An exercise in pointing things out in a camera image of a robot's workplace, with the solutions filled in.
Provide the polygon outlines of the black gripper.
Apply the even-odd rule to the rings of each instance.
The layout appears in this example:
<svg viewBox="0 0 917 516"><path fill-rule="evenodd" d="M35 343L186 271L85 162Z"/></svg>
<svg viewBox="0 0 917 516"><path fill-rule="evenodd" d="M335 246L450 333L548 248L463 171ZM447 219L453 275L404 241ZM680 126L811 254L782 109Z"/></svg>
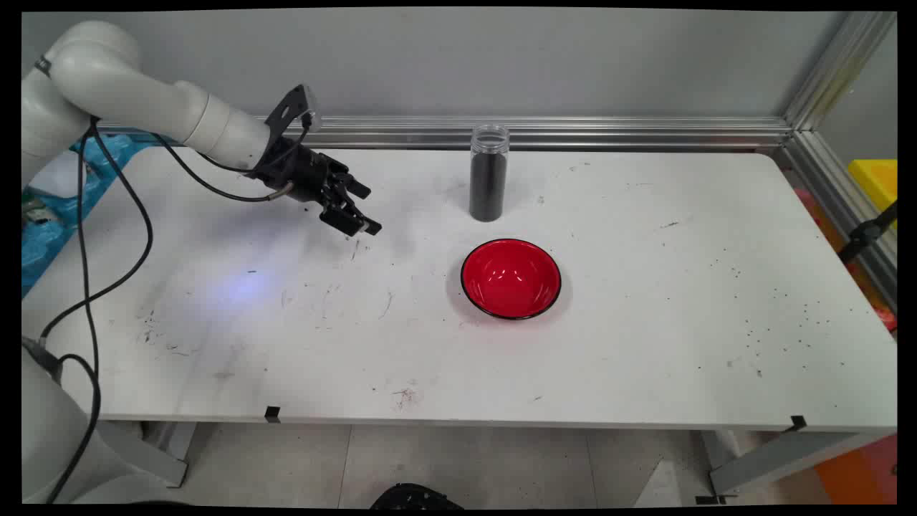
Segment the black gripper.
<svg viewBox="0 0 917 516"><path fill-rule="evenodd" d="M265 186L282 190L293 183L286 195L300 202L317 202L323 206L319 219L348 237L357 233L377 235L383 226L361 212L350 195L366 199L370 187L363 185L342 164L324 153L317 153L297 143L275 143L267 150L252 177Z"/></svg>

